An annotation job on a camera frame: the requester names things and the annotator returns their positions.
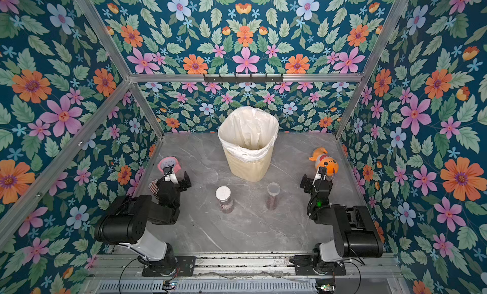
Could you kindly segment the clear flower tea jar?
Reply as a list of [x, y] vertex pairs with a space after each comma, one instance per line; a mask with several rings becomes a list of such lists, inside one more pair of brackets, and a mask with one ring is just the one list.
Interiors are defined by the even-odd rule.
[[275, 210], [277, 207], [278, 196], [280, 194], [280, 185], [276, 182], [269, 183], [267, 186], [267, 201], [266, 207], [268, 210]]

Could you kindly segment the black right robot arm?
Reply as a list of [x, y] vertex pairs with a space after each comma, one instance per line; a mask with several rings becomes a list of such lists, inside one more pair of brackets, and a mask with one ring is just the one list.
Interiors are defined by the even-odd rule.
[[313, 249], [314, 266], [338, 262], [345, 258], [380, 258], [384, 247], [366, 206], [332, 204], [333, 182], [326, 168], [320, 167], [313, 178], [304, 175], [300, 188], [310, 199], [306, 214], [315, 224], [332, 228], [333, 238]]

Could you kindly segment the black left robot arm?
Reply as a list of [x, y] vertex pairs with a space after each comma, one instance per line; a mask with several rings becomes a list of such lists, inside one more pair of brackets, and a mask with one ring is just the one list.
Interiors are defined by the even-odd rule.
[[95, 228], [96, 241], [127, 248], [149, 263], [173, 261], [172, 246], [156, 238], [147, 225], [176, 224], [181, 193], [191, 186], [186, 172], [182, 179], [171, 173], [151, 183], [148, 195], [117, 197]]

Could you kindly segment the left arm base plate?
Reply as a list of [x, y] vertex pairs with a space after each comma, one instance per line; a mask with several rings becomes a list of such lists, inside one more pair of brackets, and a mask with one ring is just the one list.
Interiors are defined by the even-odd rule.
[[196, 257], [176, 256], [161, 261], [142, 261], [143, 277], [190, 277], [193, 276]]

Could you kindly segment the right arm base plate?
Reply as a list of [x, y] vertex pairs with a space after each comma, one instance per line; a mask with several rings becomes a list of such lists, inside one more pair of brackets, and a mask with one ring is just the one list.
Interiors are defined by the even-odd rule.
[[343, 262], [323, 262], [311, 255], [295, 255], [289, 259], [297, 276], [345, 276]]

